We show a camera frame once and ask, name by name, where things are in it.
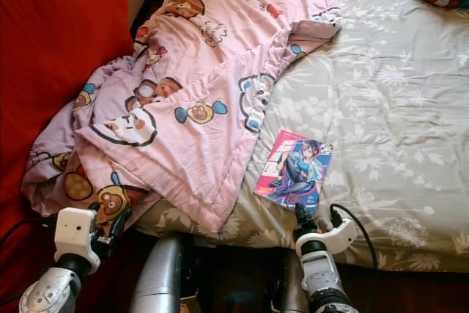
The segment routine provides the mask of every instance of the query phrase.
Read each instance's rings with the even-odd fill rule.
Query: cartoon print blanket
[[[339,29],[336,0],[165,0],[39,135],[21,185],[103,227],[160,197],[211,232],[232,211],[274,83]]]

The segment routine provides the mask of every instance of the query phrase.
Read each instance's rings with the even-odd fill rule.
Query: white floral pattern
[[[285,72],[240,197],[218,234],[159,202],[141,231],[293,247],[294,213],[253,195],[280,129],[333,143],[320,207],[366,227],[380,268],[469,272],[469,12],[419,0],[340,0],[342,30]],[[340,262],[371,266],[358,239]]]

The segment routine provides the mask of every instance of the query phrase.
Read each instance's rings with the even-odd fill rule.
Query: bed
[[[292,248],[294,213],[253,194],[280,129],[334,145],[320,207],[363,222],[383,270],[469,271],[469,13],[421,0],[339,0],[343,27],[275,85],[240,195],[205,231],[165,200],[136,223],[201,243]],[[362,236],[340,262],[371,266]]]

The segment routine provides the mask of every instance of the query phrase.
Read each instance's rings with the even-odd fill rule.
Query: mattress
[[[295,214],[254,195],[281,129],[334,145],[320,210],[349,208],[383,270],[469,272],[469,12],[339,0],[333,42],[276,84],[237,203],[213,234],[165,200],[135,227],[207,245],[293,248]],[[364,237],[338,262],[371,266]]]

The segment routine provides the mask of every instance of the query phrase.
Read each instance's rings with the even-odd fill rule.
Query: book
[[[303,203],[316,210],[333,145],[280,130],[254,193],[295,210]]]

